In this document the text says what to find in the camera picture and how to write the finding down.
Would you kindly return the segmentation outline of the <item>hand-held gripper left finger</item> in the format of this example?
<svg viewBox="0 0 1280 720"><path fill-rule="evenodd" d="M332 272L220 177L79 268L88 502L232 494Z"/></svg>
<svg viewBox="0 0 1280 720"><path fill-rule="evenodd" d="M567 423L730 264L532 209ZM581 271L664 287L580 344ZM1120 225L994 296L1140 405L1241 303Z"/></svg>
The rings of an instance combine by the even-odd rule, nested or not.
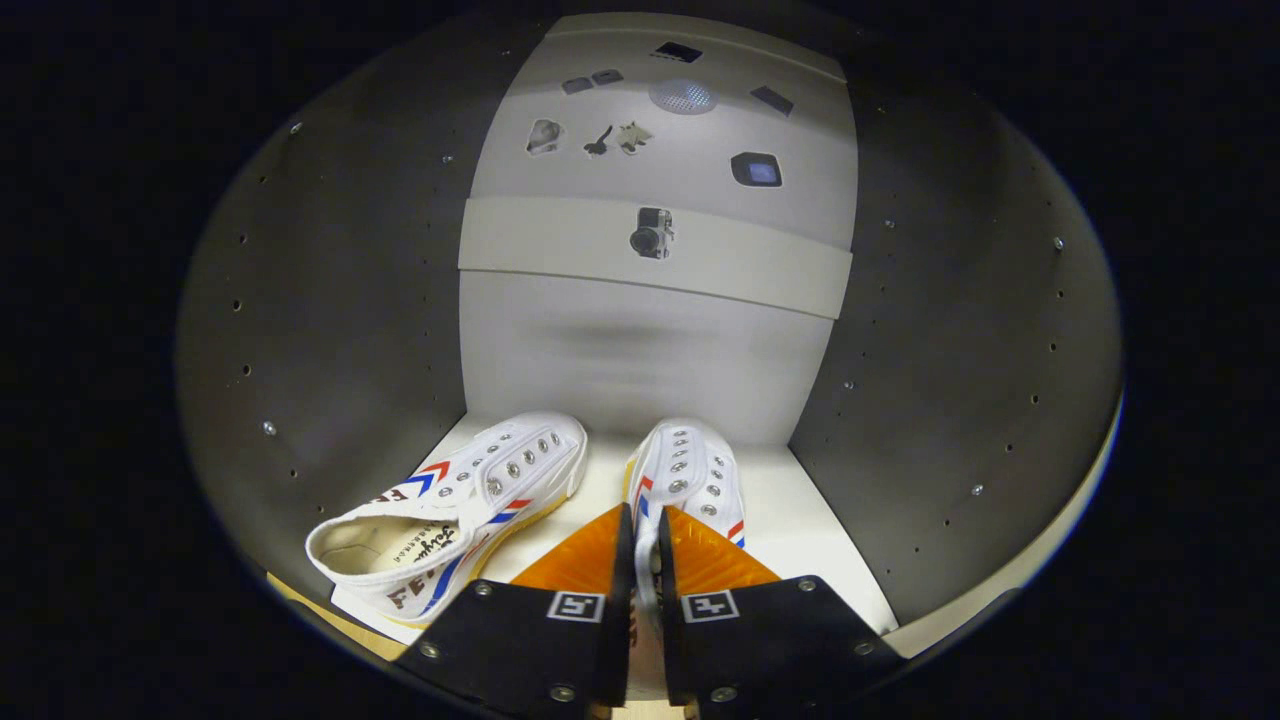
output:
<svg viewBox="0 0 1280 720"><path fill-rule="evenodd" d="M627 696L632 551L618 503L511 582L470 582L396 667L485 719L609 719Z"/></svg>

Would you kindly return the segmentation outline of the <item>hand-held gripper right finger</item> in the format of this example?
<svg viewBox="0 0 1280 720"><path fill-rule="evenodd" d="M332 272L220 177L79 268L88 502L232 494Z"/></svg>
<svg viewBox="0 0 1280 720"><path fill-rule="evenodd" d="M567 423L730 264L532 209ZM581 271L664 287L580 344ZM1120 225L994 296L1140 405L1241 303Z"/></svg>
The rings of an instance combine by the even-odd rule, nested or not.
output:
<svg viewBox="0 0 1280 720"><path fill-rule="evenodd" d="M678 509L659 525L666 691L687 719L838 719L905 667L820 577L782 578Z"/></svg>

